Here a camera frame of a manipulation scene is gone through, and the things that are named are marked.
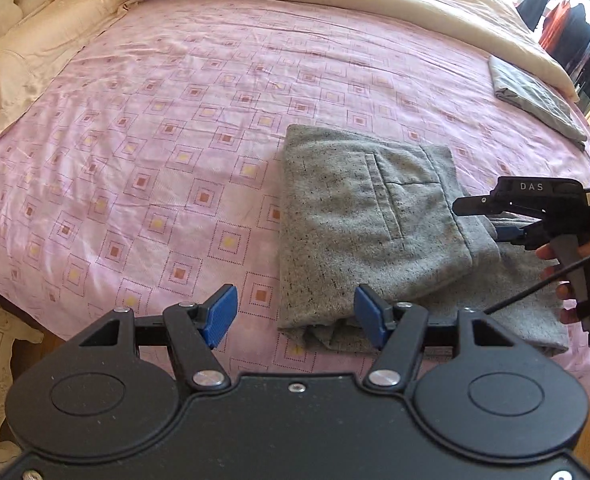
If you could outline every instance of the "patterned bed sheet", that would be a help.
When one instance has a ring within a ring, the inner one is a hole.
[[[214,352],[240,371],[363,373],[276,330],[280,153],[291,123],[450,146],[462,184],[590,176],[588,156],[494,98],[488,54],[397,20],[272,0],[147,0],[0,140],[0,293],[63,338],[115,306],[159,314],[222,283]],[[558,361],[590,394],[571,330]],[[147,349],[162,362],[160,349]]]

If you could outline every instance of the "pillow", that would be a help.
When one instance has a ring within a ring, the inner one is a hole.
[[[0,137],[69,60],[141,0],[55,0],[0,38]]]

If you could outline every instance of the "folded gray garment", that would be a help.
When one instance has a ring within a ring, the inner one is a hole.
[[[359,283],[454,317],[538,280],[532,252],[494,241],[495,225],[525,221],[453,215],[462,190],[445,146],[293,124],[283,157],[278,326],[301,345],[371,351],[352,318]],[[565,351],[552,288],[494,316],[533,345]]]
[[[492,87],[498,99],[521,108],[572,141],[582,151],[587,137],[571,107],[550,88],[523,70],[491,56]]]

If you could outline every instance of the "metal bolt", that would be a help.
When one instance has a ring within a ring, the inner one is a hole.
[[[557,471],[550,480],[572,480],[572,475],[568,471]]]
[[[22,480],[42,480],[42,475],[33,469],[29,469],[22,473]]]
[[[402,380],[400,375],[395,370],[375,370],[369,373],[369,381],[376,386],[383,386],[388,388],[395,386]]]
[[[302,383],[289,384],[289,391],[293,394],[302,394],[306,391],[306,386]]]
[[[205,388],[221,386],[225,379],[224,374],[217,370],[200,370],[193,376],[193,382]]]

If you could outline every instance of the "black cable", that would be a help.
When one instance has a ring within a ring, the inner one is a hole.
[[[558,270],[555,274],[552,274],[551,276],[547,277],[545,280],[541,280],[540,282],[536,283],[535,285],[530,286],[529,288],[527,288],[525,290],[522,290],[521,292],[515,294],[514,296],[511,296],[510,298],[507,298],[506,300],[502,300],[499,303],[495,303],[494,305],[489,306],[488,308],[485,308],[484,314],[494,314],[498,310],[501,310],[502,308],[505,308],[506,306],[509,306],[510,304],[513,304],[516,301],[523,300],[527,296],[530,296],[531,294],[544,288],[549,283],[556,282],[560,278],[563,278],[569,272],[573,272],[575,269],[579,269],[589,262],[590,262],[590,256],[586,256],[585,258],[582,258],[581,260],[577,260],[574,264],[570,264],[569,266],[566,266],[563,269]]]

